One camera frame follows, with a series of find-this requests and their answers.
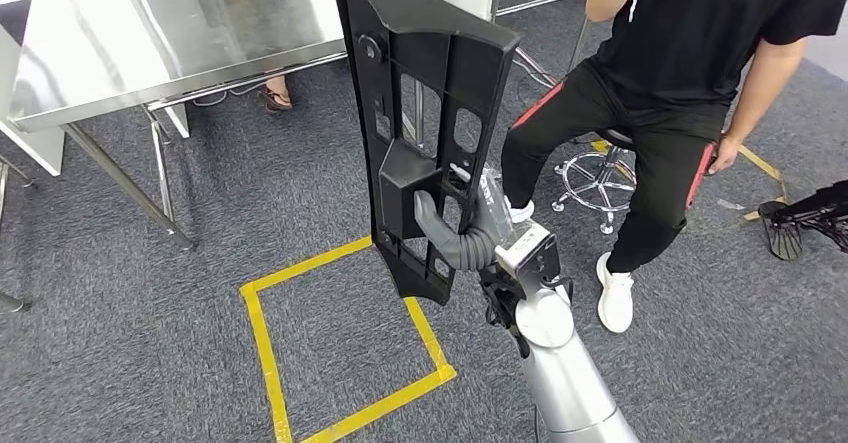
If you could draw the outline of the person's left hand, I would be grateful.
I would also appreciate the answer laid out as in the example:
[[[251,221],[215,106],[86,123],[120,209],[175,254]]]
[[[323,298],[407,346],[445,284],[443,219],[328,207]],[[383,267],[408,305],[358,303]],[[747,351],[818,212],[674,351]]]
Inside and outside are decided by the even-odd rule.
[[[738,138],[723,135],[711,153],[705,174],[712,176],[732,166],[741,146],[742,142]]]

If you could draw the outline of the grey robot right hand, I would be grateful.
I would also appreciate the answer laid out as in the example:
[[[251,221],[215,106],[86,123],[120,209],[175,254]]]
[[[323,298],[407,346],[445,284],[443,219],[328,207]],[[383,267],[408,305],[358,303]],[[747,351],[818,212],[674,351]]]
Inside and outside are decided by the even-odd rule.
[[[496,248],[513,235],[515,220],[499,183],[500,174],[485,164],[476,190],[470,226],[457,233],[439,215],[433,197],[414,193],[414,218],[430,244],[452,269],[478,271],[494,265]]]

